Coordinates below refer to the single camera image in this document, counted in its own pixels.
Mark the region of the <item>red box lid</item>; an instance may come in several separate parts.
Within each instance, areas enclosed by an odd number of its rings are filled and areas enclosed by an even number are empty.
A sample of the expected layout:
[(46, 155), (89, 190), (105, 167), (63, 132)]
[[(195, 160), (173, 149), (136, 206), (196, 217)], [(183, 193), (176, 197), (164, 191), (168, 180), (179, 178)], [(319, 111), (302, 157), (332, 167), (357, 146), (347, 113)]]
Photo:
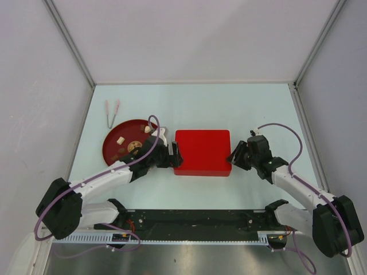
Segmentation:
[(180, 129), (175, 132), (175, 141), (183, 162), (226, 161), (231, 154), (231, 137), (227, 129)]

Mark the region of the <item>round red plate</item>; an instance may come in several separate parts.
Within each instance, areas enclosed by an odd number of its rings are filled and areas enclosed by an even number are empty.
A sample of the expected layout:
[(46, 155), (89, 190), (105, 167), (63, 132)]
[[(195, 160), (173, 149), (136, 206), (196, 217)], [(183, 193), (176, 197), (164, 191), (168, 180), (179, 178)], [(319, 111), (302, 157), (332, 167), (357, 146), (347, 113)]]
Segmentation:
[(133, 119), (122, 122), (110, 130), (102, 147), (103, 159), (107, 166), (130, 153), (137, 159), (146, 153), (139, 152), (136, 148), (140, 148), (150, 139), (151, 132), (141, 131), (140, 125), (149, 126), (147, 120)]

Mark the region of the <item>red chocolate box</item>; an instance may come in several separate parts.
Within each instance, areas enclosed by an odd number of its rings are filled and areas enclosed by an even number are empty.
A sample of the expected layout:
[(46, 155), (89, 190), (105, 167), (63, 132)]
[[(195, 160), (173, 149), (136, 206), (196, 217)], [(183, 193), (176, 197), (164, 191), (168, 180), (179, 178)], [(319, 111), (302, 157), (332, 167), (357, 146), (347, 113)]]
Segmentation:
[(187, 162), (174, 169), (179, 176), (219, 176), (227, 177), (232, 171), (232, 166), (226, 161), (219, 162)]

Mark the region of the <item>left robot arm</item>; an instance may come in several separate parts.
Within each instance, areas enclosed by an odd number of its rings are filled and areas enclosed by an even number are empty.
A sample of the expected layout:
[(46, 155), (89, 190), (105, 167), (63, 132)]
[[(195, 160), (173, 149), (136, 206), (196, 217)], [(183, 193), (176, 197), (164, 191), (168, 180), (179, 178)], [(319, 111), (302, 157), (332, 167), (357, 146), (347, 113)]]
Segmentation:
[(114, 229), (127, 222), (125, 208), (117, 199), (94, 203), (93, 199), (147, 175), (152, 168), (177, 168), (183, 162), (177, 142), (168, 146), (162, 139), (149, 138), (102, 172), (82, 180), (54, 180), (36, 208), (34, 232), (44, 224), (55, 239), (76, 229), (107, 223)]

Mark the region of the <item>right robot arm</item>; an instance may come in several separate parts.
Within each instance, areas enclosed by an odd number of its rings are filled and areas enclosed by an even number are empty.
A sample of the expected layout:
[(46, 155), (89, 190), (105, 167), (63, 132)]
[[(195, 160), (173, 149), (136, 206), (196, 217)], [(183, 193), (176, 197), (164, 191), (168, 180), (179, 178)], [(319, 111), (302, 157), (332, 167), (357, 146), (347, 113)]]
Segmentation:
[(299, 209), (285, 200), (268, 205), (270, 212), (265, 214), (264, 222), (269, 229), (290, 226), (312, 238), (327, 257), (334, 257), (364, 240), (352, 200), (315, 188), (292, 174), (284, 159), (272, 155), (263, 135), (240, 141), (227, 161), (246, 171), (254, 168), (260, 179), (281, 188), (302, 205)]

